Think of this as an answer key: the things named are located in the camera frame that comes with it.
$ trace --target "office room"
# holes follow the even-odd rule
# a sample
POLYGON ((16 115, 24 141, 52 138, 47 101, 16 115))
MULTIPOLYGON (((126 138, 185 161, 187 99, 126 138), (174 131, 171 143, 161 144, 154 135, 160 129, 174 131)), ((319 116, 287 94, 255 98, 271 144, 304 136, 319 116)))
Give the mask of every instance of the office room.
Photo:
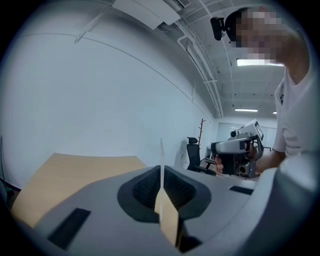
POLYGON ((318 55, 294 10, 25 5, 0 62, 7 234, 50 256, 275 254, 302 236, 320 187, 318 55))

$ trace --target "ceiling light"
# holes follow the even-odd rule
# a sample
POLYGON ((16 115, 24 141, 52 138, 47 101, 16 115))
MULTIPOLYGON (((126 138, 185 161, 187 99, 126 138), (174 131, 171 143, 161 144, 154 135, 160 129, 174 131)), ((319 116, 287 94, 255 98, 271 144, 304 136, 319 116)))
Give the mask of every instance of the ceiling light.
POLYGON ((283 64, 276 64, 272 63, 268 59, 242 59, 242 58, 237 58, 236 63, 238 67, 240 66, 281 66, 283 67, 283 64))
POLYGON ((236 108, 235 111, 241 111, 241 112, 258 112, 258 109, 236 108))

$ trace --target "black rectangular slot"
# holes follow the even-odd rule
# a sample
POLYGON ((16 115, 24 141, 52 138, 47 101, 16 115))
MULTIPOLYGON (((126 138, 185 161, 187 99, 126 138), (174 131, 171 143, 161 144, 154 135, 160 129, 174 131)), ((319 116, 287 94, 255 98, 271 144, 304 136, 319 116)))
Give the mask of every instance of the black rectangular slot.
POLYGON ((66 250, 90 213, 91 211, 85 209, 74 209, 48 237, 48 240, 61 249, 66 250))
POLYGON ((242 194, 249 195, 249 196, 251 196, 251 194, 254 191, 251 188, 245 188, 245 187, 240 187, 240 186, 232 186, 229 189, 232 190, 232 191, 235 191, 235 192, 239 192, 239 193, 242 193, 242 194))

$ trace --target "white ceiling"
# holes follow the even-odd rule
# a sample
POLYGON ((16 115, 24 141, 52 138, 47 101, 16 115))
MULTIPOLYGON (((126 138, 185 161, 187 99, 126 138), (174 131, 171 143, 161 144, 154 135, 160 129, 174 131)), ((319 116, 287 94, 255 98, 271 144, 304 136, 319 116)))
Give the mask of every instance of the white ceiling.
MULTIPOLYGON (((275 118, 276 116, 272 114, 276 110, 274 92, 283 78, 284 67, 237 66, 236 59, 246 59, 247 50, 231 47, 229 38, 224 36, 231 61, 232 89, 230 69, 223 43, 215 40, 210 17, 199 1, 190 1, 191 5, 181 13, 181 16, 195 30, 211 58, 223 99, 224 114, 226 116, 233 114, 232 105, 234 103, 235 108, 258 109, 258 116, 275 118)), ((203 0, 203 2, 214 17, 225 19, 242 7, 268 5, 262 0, 203 0)))

